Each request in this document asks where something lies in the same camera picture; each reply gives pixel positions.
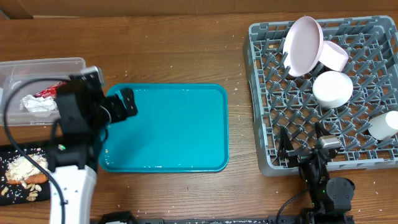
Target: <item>red snack wrapper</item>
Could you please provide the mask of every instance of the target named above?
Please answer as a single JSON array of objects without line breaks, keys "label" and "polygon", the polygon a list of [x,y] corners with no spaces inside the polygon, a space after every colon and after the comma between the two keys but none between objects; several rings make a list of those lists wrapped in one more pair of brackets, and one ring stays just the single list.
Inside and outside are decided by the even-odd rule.
[{"label": "red snack wrapper", "polygon": [[57,87],[62,86],[63,84],[65,84],[65,82],[58,82],[57,84],[42,90],[40,93],[36,93],[34,97],[47,98],[51,96],[52,98],[55,98],[55,95],[57,94],[55,90],[57,89]]}]

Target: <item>teal tray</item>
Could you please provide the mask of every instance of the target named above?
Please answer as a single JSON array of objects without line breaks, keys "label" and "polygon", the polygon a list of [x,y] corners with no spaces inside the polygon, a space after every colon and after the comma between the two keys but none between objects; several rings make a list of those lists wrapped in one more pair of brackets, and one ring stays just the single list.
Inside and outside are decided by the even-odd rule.
[{"label": "teal tray", "polygon": [[108,172],[218,172],[229,159],[228,99],[215,84],[118,84],[137,116],[108,126],[99,157]]}]

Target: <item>dish rack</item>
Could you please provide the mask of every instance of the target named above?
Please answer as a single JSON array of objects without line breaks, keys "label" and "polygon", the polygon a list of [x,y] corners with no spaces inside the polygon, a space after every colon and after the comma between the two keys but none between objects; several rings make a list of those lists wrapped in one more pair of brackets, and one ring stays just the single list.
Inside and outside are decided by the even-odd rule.
[{"label": "dish rack", "polygon": [[292,78],[283,63],[285,37],[294,21],[262,22],[249,27],[243,46],[246,78],[254,110],[254,136],[260,171],[266,176],[297,174],[277,157],[279,131],[289,130],[295,149],[316,143],[314,123],[320,122],[342,143],[328,170],[398,167],[398,139],[378,141],[367,133],[369,118],[397,110],[398,33],[387,16],[317,20],[325,40],[349,55],[343,72],[353,81],[350,100],[339,108],[322,108],[312,94],[318,63],[308,74]]}]

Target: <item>transparent container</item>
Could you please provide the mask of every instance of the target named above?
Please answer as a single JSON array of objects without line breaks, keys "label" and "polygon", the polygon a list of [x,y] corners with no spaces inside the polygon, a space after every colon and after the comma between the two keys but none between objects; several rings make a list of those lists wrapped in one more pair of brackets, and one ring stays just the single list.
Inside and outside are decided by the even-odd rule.
[{"label": "transparent container", "polygon": [[[80,70],[84,68],[86,68],[86,62],[82,58],[52,58],[0,62],[0,124],[4,124],[2,121],[2,112],[8,96],[22,83],[36,78],[68,78],[69,75],[79,74]],[[9,125],[46,125],[52,124],[55,119],[59,118],[58,110],[28,112],[26,108],[20,109],[23,97],[34,95],[56,83],[37,82],[21,89],[9,105]]]}]

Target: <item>wooden table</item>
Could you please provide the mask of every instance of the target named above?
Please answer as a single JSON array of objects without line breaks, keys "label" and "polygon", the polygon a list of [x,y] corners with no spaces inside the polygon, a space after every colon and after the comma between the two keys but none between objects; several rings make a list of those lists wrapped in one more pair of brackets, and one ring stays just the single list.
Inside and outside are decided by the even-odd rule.
[{"label": "wooden table", "polygon": [[[129,82],[219,83],[229,95],[226,169],[213,174],[110,174],[99,169],[91,218],[122,210],[139,218],[267,217],[305,186],[298,176],[268,178],[258,170],[242,44],[255,22],[296,20],[305,14],[317,19],[388,15],[398,21],[398,11],[0,21],[0,61],[83,57],[88,66],[103,69],[105,90]],[[18,141],[49,137],[49,127],[12,130]],[[2,133],[0,144],[7,143]],[[350,214],[357,223],[397,223],[396,169],[332,176],[356,184]],[[49,205],[1,207],[0,223],[48,223]],[[308,206],[306,196],[284,214]]]}]

